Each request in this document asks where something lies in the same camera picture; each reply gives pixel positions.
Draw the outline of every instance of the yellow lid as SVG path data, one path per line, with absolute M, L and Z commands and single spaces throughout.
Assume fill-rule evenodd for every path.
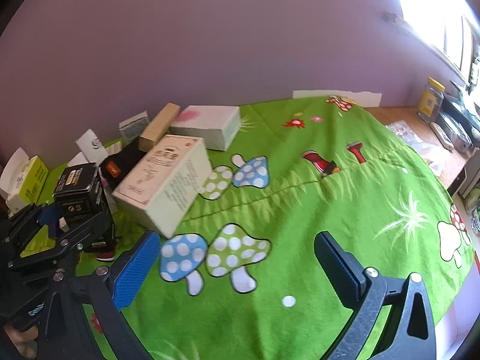
M 438 81 L 434 80 L 432 77 L 428 78 L 428 83 L 433 86 L 434 88 L 437 88 L 440 92 L 445 91 L 445 87 L 439 83 Z

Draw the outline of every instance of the wooden table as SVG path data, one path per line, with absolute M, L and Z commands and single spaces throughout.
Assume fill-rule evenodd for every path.
M 416 107 L 378 107 L 366 108 L 365 110 L 370 112 L 375 119 L 383 125 L 398 120 L 405 120 L 407 125 L 410 126 L 421 140 L 442 147 L 442 144 L 435 133 L 431 130 L 430 126 L 418 117 Z M 471 155 L 468 153 L 461 154 L 456 150 L 453 150 L 453 152 L 449 152 L 448 150 L 445 151 L 448 155 L 442 174 L 440 175 L 440 181 L 445 188 L 448 188 L 465 166 L 465 163 L 469 160 Z

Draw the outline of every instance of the plastic jar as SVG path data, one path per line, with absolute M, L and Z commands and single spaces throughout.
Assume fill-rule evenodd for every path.
M 442 106 L 444 91 L 445 87 L 441 83 L 432 77 L 428 78 L 417 109 L 418 116 L 428 124 L 437 119 Z

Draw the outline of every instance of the remote control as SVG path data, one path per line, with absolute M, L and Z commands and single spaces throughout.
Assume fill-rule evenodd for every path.
M 447 137 L 445 134 L 445 131 L 442 130 L 442 128 L 436 124 L 436 123 L 430 123 L 430 127 L 437 136 L 438 140 L 440 143 L 445 147 L 445 149 L 453 151 L 453 144 L 452 141 Z

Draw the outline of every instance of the metal bolt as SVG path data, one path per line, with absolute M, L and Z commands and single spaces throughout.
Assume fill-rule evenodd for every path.
M 98 276 L 103 276 L 109 271 L 109 268 L 105 265 L 99 266 L 97 269 L 95 269 L 95 273 Z
M 410 279 L 412 279 L 412 281 L 414 281 L 415 283 L 420 283 L 422 281 L 422 276 L 414 272 L 410 275 Z
M 53 275 L 53 281 L 62 281 L 63 280 L 63 272 L 57 272 Z
M 376 278 L 378 276 L 378 271 L 375 268 L 372 268 L 372 267 L 365 269 L 365 272 L 371 278 Z

